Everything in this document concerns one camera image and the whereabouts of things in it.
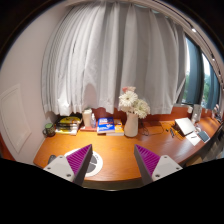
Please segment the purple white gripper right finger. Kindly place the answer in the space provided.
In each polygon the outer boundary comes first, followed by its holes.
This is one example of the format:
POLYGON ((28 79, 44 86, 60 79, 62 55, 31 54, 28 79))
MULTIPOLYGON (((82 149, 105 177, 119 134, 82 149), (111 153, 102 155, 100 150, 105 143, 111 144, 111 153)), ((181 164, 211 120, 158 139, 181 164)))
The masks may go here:
POLYGON ((140 145, 134 146, 134 155, 144 185, 182 169, 182 167, 168 155, 158 156, 140 145))

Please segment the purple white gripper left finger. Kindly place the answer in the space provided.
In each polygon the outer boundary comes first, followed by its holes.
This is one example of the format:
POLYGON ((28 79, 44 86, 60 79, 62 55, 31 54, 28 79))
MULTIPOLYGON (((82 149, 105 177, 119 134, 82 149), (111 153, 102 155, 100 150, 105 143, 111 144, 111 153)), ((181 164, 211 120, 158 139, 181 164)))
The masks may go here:
POLYGON ((67 156, 59 155, 44 170, 81 186, 92 153, 92 145, 84 146, 69 153, 67 156))

